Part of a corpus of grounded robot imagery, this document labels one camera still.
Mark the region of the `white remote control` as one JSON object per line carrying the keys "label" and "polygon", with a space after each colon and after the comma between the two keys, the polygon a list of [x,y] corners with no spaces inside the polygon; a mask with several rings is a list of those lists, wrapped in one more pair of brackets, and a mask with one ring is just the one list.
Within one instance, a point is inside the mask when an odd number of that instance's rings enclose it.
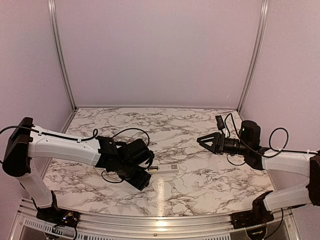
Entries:
{"label": "white remote control", "polygon": [[171,173],[177,173],[179,171],[179,165],[178,164],[160,164],[160,165],[152,165],[152,166],[158,166],[158,171],[148,171],[149,168],[147,168],[147,172],[150,174],[171,174]]}

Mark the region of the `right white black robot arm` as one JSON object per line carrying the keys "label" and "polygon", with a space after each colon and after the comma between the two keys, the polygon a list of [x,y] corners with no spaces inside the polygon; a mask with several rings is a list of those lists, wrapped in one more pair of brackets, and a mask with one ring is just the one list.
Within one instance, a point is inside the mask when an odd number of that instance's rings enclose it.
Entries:
{"label": "right white black robot arm", "polygon": [[320,204],[320,156],[311,152],[273,150],[260,146],[261,128],[256,122],[244,120],[238,138],[214,132],[197,138],[199,145],[216,155],[239,155],[255,170],[277,170],[294,173],[308,181],[279,191],[262,194],[253,202],[247,219],[258,224],[268,212],[289,207]]}

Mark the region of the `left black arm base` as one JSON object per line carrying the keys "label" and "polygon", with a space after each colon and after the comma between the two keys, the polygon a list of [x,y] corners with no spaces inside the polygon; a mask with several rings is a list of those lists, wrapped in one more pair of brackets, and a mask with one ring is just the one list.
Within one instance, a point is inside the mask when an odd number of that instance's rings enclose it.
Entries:
{"label": "left black arm base", "polygon": [[36,207],[36,217],[40,220],[55,224],[55,227],[66,226],[76,228],[79,222],[80,213],[75,210],[58,207],[57,198],[53,191],[51,191],[51,195],[52,203],[50,207]]}

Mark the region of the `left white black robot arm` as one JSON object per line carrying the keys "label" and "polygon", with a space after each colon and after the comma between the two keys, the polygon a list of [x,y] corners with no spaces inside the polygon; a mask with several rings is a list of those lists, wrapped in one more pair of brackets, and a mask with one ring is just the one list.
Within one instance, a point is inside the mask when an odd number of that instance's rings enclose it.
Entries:
{"label": "left white black robot arm", "polygon": [[7,141],[2,169],[18,179],[36,208],[43,210],[53,223],[63,219],[63,211],[58,208],[55,194],[32,166],[33,158],[62,159],[104,169],[140,191],[149,185],[151,174],[141,164],[151,166],[155,155],[141,138],[130,143],[115,141],[99,136],[97,129],[87,138],[67,135],[36,126],[30,117],[3,130],[10,129],[13,132]]}

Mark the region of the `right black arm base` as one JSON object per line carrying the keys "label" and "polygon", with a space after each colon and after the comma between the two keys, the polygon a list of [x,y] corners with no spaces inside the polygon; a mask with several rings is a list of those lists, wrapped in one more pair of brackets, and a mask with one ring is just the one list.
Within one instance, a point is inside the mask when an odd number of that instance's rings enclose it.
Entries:
{"label": "right black arm base", "polygon": [[274,215],[266,209],[264,204],[265,197],[273,191],[267,191],[252,202],[252,209],[239,211],[230,215],[231,224],[234,229],[252,227],[259,224],[266,224],[274,220]]}

